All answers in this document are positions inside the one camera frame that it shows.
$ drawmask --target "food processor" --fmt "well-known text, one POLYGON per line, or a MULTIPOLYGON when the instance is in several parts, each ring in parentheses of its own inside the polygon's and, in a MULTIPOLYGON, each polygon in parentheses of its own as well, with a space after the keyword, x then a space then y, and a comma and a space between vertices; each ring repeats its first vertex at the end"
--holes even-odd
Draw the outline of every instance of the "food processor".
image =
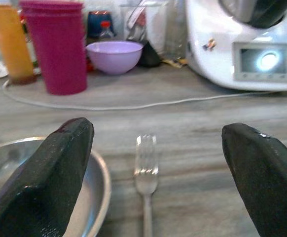
POLYGON ((188 65, 223 87, 287 91, 287 0, 186 0, 188 65))

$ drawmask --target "fork handle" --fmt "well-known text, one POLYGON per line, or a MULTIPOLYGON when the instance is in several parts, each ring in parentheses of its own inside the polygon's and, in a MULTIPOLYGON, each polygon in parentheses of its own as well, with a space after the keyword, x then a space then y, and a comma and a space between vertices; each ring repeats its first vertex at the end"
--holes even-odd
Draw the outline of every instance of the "fork handle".
POLYGON ((151 195, 143 197, 143 236, 152 237, 152 208, 151 208, 151 195))

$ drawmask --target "metal fork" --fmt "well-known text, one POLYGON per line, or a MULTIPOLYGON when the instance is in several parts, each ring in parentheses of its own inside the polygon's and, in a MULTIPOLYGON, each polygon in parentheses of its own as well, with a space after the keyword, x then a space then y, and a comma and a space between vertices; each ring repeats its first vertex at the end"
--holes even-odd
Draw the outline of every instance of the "metal fork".
POLYGON ((143 197, 143 236, 152 237, 151 196, 158 186, 159 163, 155 152, 154 135, 137 137, 135 184, 143 197))

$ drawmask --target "white cable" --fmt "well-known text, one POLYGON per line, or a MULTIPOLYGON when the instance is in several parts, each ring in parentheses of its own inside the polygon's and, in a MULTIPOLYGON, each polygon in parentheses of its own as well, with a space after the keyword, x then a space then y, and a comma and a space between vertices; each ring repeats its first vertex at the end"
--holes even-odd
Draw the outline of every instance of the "white cable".
POLYGON ((205 101, 205 100, 214 100, 214 99, 222 99, 222 98, 230 98, 230 97, 263 95, 263 94, 275 93, 275 91, 248 92, 248 93, 230 94, 230 95, 216 95, 216 96, 210 96, 210 97, 204 97, 204 98, 197 98, 197 97, 187 98, 187 99, 182 99, 182 100, 158 102, 158 103, 152 103, 152 104, 146 104, 146 105, 137 105, 137 106, 89 107, 89 106, 79 106, 79 105, 56 105, 56 104, 50 104, 50 103, 44 103, 44 102, 38 102, 38 101, 32 101, 32 100, 24 99, 24 98, 10 94, 7 90, 7 87, 9 85, 10 85, 9 80, 7 80, 2 85, 2 90, 3 90, 4 95, 6 95, 7 97, 11 98, 12 100, 15 100, 15 101, 20 102, 20 103, 29 104, 29 105, 36 105, 36 106, 41 106, 41 107, 47 107, 47 108, 54 108, 54 109, 89 110, 89 111, 139 110, 139 109, 145 109, 145 108, 154 107, 154 106, 174 105, 174 104, 180 104, 180 103, 191 102, 191 101, 205 101))

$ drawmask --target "wooden surface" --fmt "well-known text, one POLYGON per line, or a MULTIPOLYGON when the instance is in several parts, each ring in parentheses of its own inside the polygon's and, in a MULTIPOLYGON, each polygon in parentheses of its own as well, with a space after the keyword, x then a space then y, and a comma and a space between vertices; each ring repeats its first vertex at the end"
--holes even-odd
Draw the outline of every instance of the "wooden surface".
MULTIPOLYGON (((160 154, 159 186, 152 199, 154 236, 258 236, 225 162, 221 129, 243 122, 287 146, 287 92, 97 112, 15 102, 2 93, 5 80, 0 79, 0 143, 48 135, 74 117, 93 122, 93 149, 106 161, 112 178, 111 202, 98 236, 142 236, 142 200, 133 169, 135 140, 143 133, 156 134, 160 154)), ((135 68, 119 77, 92 73, 87 91, 73 96, 48 95, 41 81, 8 90, 35 101, 92 107, 239 93, 213 85, 187 67, 167 65, 135 68)))

